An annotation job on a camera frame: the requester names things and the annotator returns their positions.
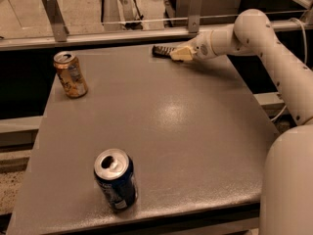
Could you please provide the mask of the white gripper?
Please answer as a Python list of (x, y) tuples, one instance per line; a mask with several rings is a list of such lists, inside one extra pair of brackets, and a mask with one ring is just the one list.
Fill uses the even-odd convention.
[(206, 60), (216, 57), (212, 49), (211, 31), (201, 32), (189, 41), (182, 42), (170, 53), (173, 61)]

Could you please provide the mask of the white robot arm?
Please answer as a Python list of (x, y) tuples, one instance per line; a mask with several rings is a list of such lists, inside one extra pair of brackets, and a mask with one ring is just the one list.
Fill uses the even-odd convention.
[(267, 155), (259, 235), (313, 235), (313, 70), (280, 42), (267, 16), (256, 9), (178, 45), (170, 58), (192, 61), (242, 53), (260, 59), (296, 123)]

